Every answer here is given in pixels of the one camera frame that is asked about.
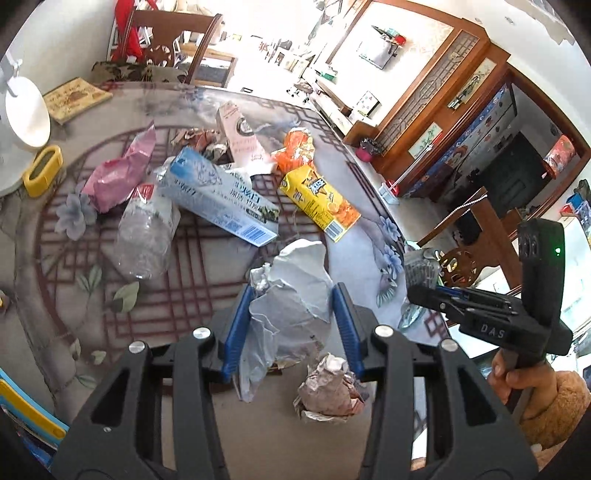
orange snack bag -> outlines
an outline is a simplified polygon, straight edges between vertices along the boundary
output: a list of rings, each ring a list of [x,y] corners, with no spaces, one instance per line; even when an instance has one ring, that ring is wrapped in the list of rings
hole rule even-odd
[[[277,168],[286,174],[314,160],[312,135],[306,128],[292,128],[283,140],[285,148],[276,150],[271,158],[277,162]]]

framed painting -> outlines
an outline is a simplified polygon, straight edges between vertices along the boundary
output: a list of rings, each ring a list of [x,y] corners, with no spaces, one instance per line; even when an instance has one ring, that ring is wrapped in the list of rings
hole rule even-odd
[[[370,116],[370,114],[376,109],[378,105],[379,100],[368,90],[361,97],[361,100],[357,102],[357,105],[355,105],[355,110],[357,110],[363,116]]]
[[[415,142],[415,144],[408,150],[408,153],[416,160],[423,152],[431,145],[437,136],[442,132],[441,127],[435,122],[431,124],[425,133]]]
[[[458,92],[456,97],[448,104],[448,107],[457,110],[460,105],[466,103],[474,92],[477,91],[484,81],[491,74],[493,69],[496,67],[496,63],[491,59],[484,59],[479,67],[474,72],[474,75],[466,82],[462,89]]]

pink carton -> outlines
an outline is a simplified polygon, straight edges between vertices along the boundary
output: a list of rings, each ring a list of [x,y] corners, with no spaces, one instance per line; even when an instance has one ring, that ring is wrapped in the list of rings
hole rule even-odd
[[[275,171],[276,162],[259,143],[235,103],[224,103],[217,111],[216,121],[217,127],[228,139],[237,168],[244,170],[249,177]]]

hand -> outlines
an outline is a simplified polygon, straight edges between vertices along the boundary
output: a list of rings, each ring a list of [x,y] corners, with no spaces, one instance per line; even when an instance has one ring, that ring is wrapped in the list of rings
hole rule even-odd
[[[548,362],[507,372],[501,352],[492,360],[492,372],[488,376],[488,383],[504,404],[509,400],[512,389],[524,390],[533,387],[534,391],[525,408],[523,420],[533,419],[545,412],[558,396],[556,372]]]

chair back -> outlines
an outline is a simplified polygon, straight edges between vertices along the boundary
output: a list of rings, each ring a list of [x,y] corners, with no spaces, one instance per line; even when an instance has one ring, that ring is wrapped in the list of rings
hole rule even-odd
[[[144,50],[144,61],[157,66],[174,67],[175,40],[184,31],[204,34],[184,80],[185,83],[190,83],[221,21],[222,16],[220,14],[215,15],[215,17],[208,17],[206,15],[163,10],[135,10],[129,16],[123,44],[124,47],[127,45],[129,32],[132,28],[150,27],[152,28],[152,39],[150,46]]]

